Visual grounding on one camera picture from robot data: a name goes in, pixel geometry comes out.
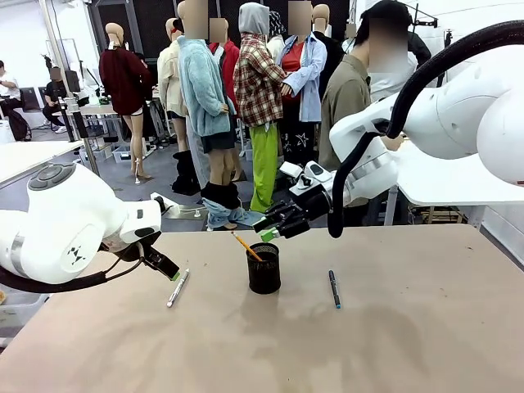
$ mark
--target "gray hoodie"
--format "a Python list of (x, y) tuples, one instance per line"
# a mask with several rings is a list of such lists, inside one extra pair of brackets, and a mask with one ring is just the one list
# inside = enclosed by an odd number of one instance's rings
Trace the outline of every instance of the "gray hoodie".
[(238, 10), (238, 31), (269, 35), (269, 7), (257, 2), (247, 2)]

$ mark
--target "black pen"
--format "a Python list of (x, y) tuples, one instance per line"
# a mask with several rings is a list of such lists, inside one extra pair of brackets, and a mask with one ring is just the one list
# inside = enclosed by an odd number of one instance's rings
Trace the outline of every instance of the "black pen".
[(329, 271), (329, 281), (331, 282), (331, 289), (333, 291), (333, 299), (335, 299), (335, 307), (341, 308), (341, 299), (338, 296), (337, 281), (335, 281), (335, 274), (332, 270)]

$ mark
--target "denim shirt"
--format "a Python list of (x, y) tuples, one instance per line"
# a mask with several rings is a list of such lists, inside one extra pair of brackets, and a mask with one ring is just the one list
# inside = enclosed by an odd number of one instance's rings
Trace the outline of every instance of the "denim shirt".
[[(297, 39), (292, 35), (286, 40), (286, 45), (277, 58), (277, 64), (282, 66), (282, 59), (291, 51), (293, 44)], [(304, 41), (304, 50), (300, 59), (301, 68), (293, 72), (283, 80), (293, 90), (292, 96), (295, 97), (302, 91), (300, 97), (300, 121), (315, 122), (321, 120), (320, 116), (320, 96), (318, 86), (320, 85), (320, 73), (326, 65), (328, 51), (326, 46), (318, 41), (313, 34), (306, 37)]]

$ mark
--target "olive green shirt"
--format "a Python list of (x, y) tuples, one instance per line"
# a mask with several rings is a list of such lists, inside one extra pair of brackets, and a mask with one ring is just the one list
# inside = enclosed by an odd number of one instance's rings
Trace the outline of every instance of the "olive green shirt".
[(329, 131), (333, 125), (346, 116), (363, 111), (369, 105), (371, 97), (366, 67), (356, 57), (346, 54), (329, 79), (322, 100), (318, 162), (323, 168), (331, 171), (341, 166), (329, 142)]

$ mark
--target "green pants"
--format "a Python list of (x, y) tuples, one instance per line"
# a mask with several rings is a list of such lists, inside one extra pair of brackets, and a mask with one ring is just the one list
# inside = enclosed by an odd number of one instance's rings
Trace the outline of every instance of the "green pants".
[(278, 131), (275, 123), (249, 128), (253, 145), (253, 178), (255, 191), (251, 200), (251, 210), (265, 213), (273, 203), (273, 188), (278, 166)]

